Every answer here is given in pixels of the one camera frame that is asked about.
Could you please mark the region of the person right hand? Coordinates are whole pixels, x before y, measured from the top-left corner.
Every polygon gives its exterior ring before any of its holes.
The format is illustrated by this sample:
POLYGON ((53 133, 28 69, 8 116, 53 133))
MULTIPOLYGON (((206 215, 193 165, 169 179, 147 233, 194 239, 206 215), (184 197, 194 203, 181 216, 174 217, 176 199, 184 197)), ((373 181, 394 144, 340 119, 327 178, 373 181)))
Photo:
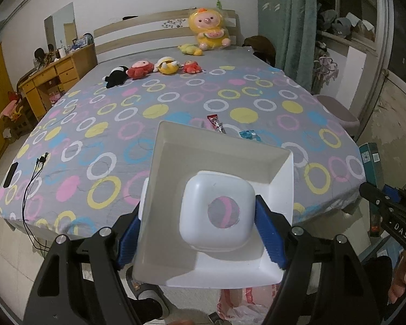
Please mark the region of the person right hand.
POLYGON ((406 291, 406 250, 401 253, 393 281, 388 292, 389 301, 394 304, 406 291))

